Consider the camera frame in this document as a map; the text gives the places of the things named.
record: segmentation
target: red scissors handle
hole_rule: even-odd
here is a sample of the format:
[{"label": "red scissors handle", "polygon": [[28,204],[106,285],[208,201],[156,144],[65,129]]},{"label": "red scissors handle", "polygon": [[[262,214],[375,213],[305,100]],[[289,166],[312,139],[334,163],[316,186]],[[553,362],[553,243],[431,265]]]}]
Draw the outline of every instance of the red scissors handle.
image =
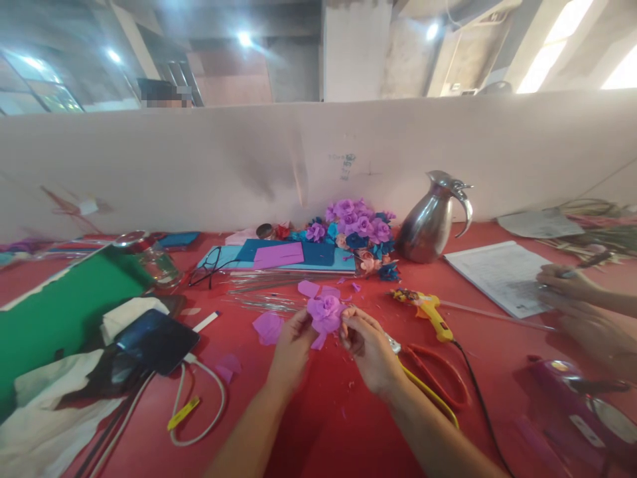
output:
[{"label": "red scissors handle", "polygon": [[[452,410],[462,410],[469,404],[469,392],[466,389],[466,385],[464,384],[462,377],[460,377],[458,370],[456,370],[456,368],[447,359],[441,357],[437,353],[430,351],[429,349],[426,349],[425,347],[421,347],[420,345],[416,344],[407,345],[403,348],[403,350],[413,359],[416,366],[425,375],[427,382],[435,389],[435,392],[449,405]],[[449,395],[449,393],[447,393],[447,391],[440,385],[438,380],[436,380],[431,372],[429,372],[418,354],[430,357],[431,359],[441,364],[443,368],[447,369],[449,374],[458,384],[458,388],[460,390],[460,393],[462,394],[462,398],[460,401],[455,400]]]}]

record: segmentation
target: white cloth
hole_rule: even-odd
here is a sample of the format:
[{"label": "white cloth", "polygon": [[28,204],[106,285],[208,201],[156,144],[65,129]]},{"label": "white cloth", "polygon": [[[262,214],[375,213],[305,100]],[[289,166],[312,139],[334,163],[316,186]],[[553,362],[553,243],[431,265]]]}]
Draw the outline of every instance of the white cloth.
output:
[{"label": "white cloth", "polygon": [[62,397],[86,386],[103,351],[78,354],[15,380],[18,407],[0,426],[0,476],[57,478],[89,444],[100,421],[121,403],[101,400],[84,408],[53,410]]},{"label": "white cloth", "polygon": [[100,330],[106,345],[111,345],[115,336],[137,320],[144,312],[151,309],[164,314],[169,312],[161,300],[156,297],[136,297],[104,314]]}]

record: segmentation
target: pen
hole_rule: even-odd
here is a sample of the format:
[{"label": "pen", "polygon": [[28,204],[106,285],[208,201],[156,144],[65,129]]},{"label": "pen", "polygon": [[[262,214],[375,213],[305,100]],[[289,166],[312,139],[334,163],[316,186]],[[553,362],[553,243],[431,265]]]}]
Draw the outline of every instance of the pen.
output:
[{"label": "pen", "polygon": [[600,254],[595,254],[590,259],[581,262],[578,266],[576,266],[575,270],[570,270],[568,272],[565,272],[564,274],[560,274],[559,277],[561,279],[573,278],[575,277],[575,274],[577,274],[576,269],[588,269],[590,267],[596,266],[597,264],[600,264],[601,262],[604,262],[607,259],[610,259],[612,256],[613,253],[611,251],[605,251],[601,252]]}]

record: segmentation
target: stainless steel pitcher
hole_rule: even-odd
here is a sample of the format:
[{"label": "stainless steel pitcher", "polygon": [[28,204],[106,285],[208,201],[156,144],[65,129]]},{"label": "stainless steel pitcher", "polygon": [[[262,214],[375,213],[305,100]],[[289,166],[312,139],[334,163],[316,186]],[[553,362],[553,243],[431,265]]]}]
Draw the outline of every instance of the stainless steel pitcher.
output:
[{"label": "stainless steel pitcher", "polygon": [[411,210],[396,240],[396,250],[414,262],[433,262],[443,253],[451,229],[451,199],[464,207],[466,222],[456,237],[471,225],[473,208],[463,189],[471,188],[444,171],[430,171],[431,187],[425,197]]}]

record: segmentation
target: phone screen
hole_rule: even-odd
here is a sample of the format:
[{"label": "phone screen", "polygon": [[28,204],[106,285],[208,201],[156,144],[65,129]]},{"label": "phone screen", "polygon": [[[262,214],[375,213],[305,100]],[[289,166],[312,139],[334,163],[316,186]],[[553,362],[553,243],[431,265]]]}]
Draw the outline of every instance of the phone screen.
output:
[{"label": "phone screen", "polygon": [[169,375],[199,342],[199,334],[151,309],[126,327],[117,346],[160,375]]}]

